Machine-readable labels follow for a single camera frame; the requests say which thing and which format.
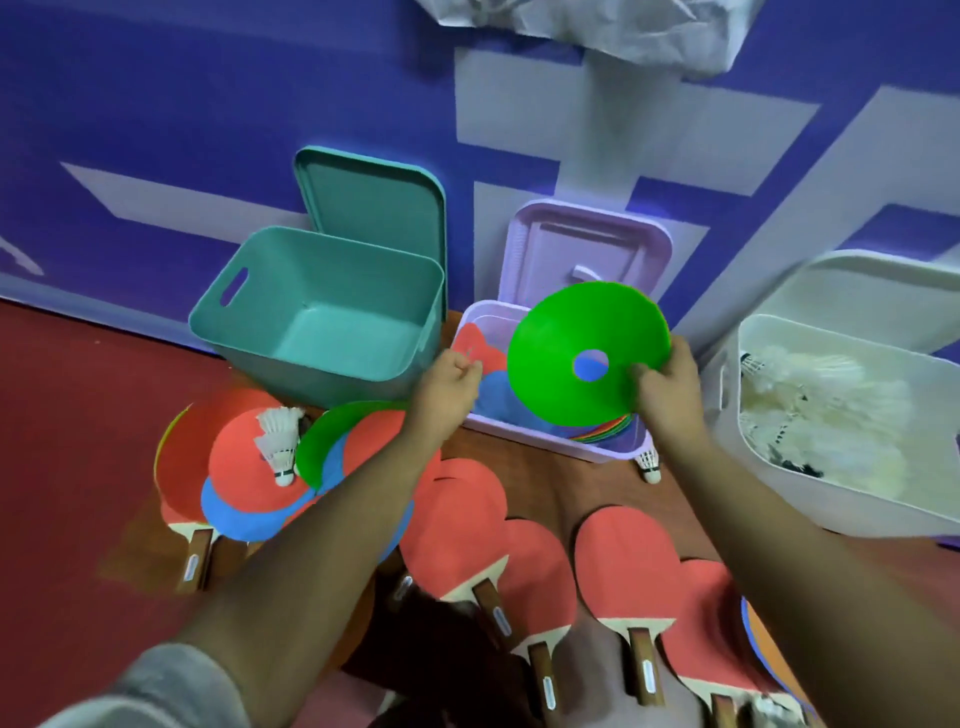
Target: hand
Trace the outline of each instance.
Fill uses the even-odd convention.
[[[634,365],[636,412],[667,453],[709,440],[704,423],[697,362],[682,336],[672,336],[670,359],[662,371]]]
[[[430,452],[463,424],[476,402],[483,364],[447,349],[420,379],[403,422],[403,431]]]

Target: storage bin lid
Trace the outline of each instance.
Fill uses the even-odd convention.
[[[510,222],[497,298],[533,308],[582,280],[615,280],[649,295],[672,254],[669,233],[652,220],[535,200]]]
[[[420,167],[304,147],[294,174],[317,232],[436,260],[446,274],[446,196]],[[446,318],[444,280],[444,318]]]
[[[828,253],[797,268],[753,313],[936,352],[960,339],[960,270],[869,251]]]

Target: gray sleeve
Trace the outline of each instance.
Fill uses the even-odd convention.
[[[251,728],[240,692],[187,644],[148,649],[103,695],[72,705],[41,728]]]

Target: teal storage bin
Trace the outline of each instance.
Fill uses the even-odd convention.
[[[429,257],[266,228],[240,246],[189,325],[281,397],[327,408],[403,400],[437,353],[443,296],[444,270]]]
[[[446,195],[422,167],[328,147],[294,157],[303,204],[317,232],[426,255],[446,270]],[[442,299],[446,318],[446,289]]]

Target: white bin lid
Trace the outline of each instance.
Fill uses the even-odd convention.
[[[960,339],[960,269],[843,251],[797,268],[753,313],[931,353]]]
[[[533,308],[582,280],[615,280],[650,294],[673,254],[653,220],[534,200],[510,221],[497,299]]]

